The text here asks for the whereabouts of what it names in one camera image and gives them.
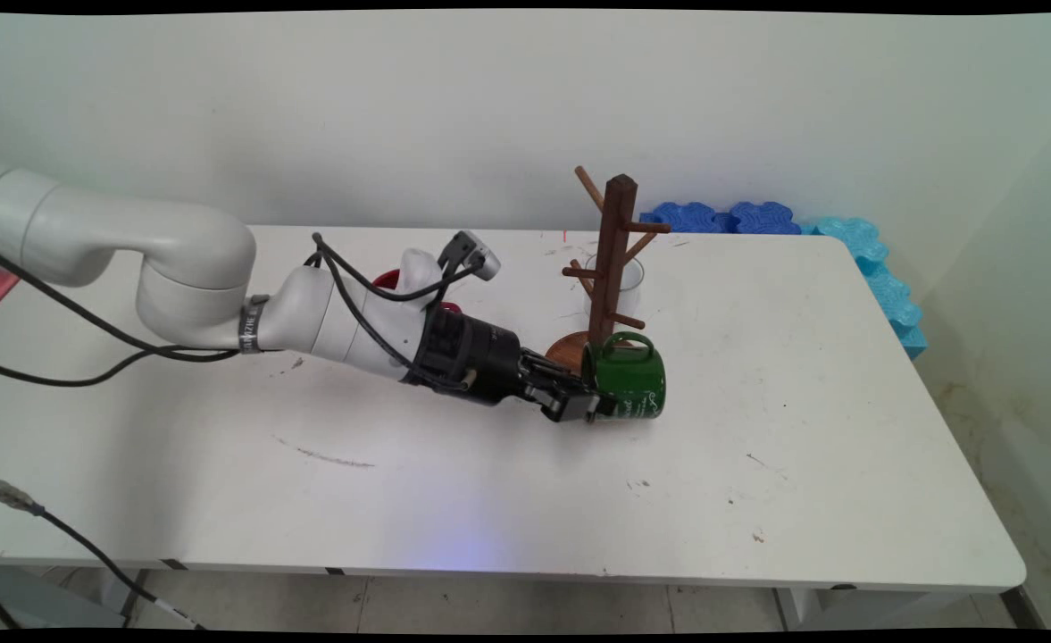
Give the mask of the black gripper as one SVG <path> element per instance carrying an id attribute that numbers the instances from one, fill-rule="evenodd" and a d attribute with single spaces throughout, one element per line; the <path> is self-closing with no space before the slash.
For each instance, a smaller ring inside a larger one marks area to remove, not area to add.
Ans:
<path id="1" fill-rule="evenodd" d="M 502 327 L 440 308 L 428 322 L 415 365 L 446 383 L 407 373 L 405 383 L 475 405 L 526 398 L 554 422 L 594 421 L 600 395 L 579 375 L 545 355 L 521 350 L 520 338 Z"/>

